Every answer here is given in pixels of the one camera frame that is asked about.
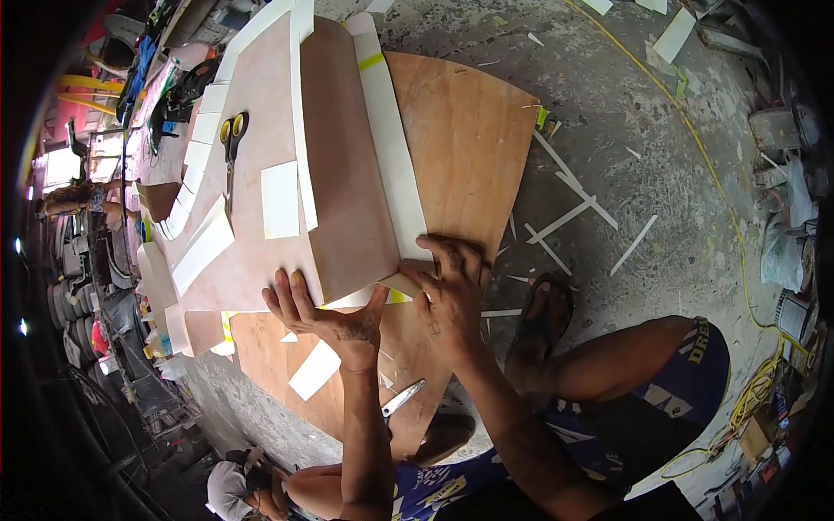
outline hand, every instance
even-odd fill
[[[275,289],[261,291],[266,305],[293,333],[311,333],[324,340],[339,358],[342,368],[363,371],[373,368],[379,351],[379,321],[388,289],[377,284],[368,305],[353,313],[313,306],[304,275],[299,270],[288,278],[283,268],[275,272]]]
[[[440,280],[405,264],[399,268],[423,290],[414,299],[417,316],[432,344],[454,368],[486,352],[480,338],[480,301],[490,269],[475,250],[459,241],[422,236],[417,245],[431,251],[440,262]]]

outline black-handled scissors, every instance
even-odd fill
[[[226,156],[226,214],[232,217],[232,184],[234,179],[234,160],[238,158],[238,145],[249,128],[249,113],[243,111],[234,118],[229,118],[220,126],[220,142]]]

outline concrete floor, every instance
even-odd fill
[[[342,20],[361,12],[369,0],[319,0],[316,13]],[[640,59],[666,88],[676,80],[646,59],[653,42],[671,22],[678,5],[662,16],[634,3],[615,2],[604,27]],[[509,23],[497,28],[492,16]],[[563,122],[550,140],[586,192],[620,224],[619,231],[591,210],[571,220],[546,242],[574,274],[573,323],[557,353],[618,328],[670,313],[708,317],[731,345],[732,381],[715,420],[693,446],[705,447],[726,422],[739,388],[776,341],[762,338],[747,317],[742,289],[741,252],[730,214],[706,167],[695,139],[663,92],[595,25],[564,0],[397,0],[385,15],[375,14],[384,49],[418,53],[476,66],[541,99]],[[527,38],[533,32],[544,44]],[[756,148],[747,125],[755,89],[734,56],[706,49],[693,33],[676,59],[690,80],[687,114],[710,155],[739,219],[747,256],[747,281],[754,313],[771,318],[779,288],[759,282],[759,252],[766,215],[752,205],[749,176]],[[152,182],[178,172],[180,140],[163,142],[163,160],[150,171]],[[642,154],[637,160],[626,146]],[[580,203],[554,174],[556,166],[534,141],[515,202],[518,240],[507,229],[484,309],[520,308],[526,287],[508,278],[535,276],[559,268],[538,245],[524,241],[524,223],[541,229]],[[620,270],[608,272],[652,214],[659,216],[641,245]],[[516,319],[494,318],[484,335],[503,363]],[[340,461],[340,443],[307,424],[243,375],[236,363],[207,354],[186,359],[188,383],[203,405],[203,428],[219,450],[239,448],[244,440],[263,446],[291,466]],[[476,415],[453,379],[443,409]],[[468,458],[491,445],[483,426],[450,461]],[[698,504],[703,491],[725,481],[741,456],[733,443],[714,463],[676,481]],[[694,461],[683,461],[680,470]],[[632,494],[661,483],[653,475]]]

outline plywood board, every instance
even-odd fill
[[[435,58],[386,53],[427,227],[498,252],[524,170],[538,100],[481,71]],[[318,339],[289,332],[271,313],[231,320],[241,369],[275,399],[337,439],[344,392],[337,372],[308,402],[288,386]],[[379,368],[394,380],[380,386],[380,404],[421,378],[426,386],[391,417],[391,451],[417,451],[448,385],[451,371],[422,338],[412,303],[385,306]]]

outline white plastic bag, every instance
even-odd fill
[[[777,283],[793,293],[799,293],[802,287],[802,260],[796,237],[787,235],[787,229],[781,213],[775,214],[767,224],[761,249],[761,281]]]
[[[188,374],[185,364],[177,357],[165,360],[157,368],[162,372],[162,378],[166,380],[179,380]]]
[[[816,218],[816,211],[811,204],[811,196],[808,194],[808,185],[802,174],[802,161],[799,157],[788,154],[785,170],[787,185],[793,192],[793,201],[790,206],[791,228],[799,228],[808,219]]]

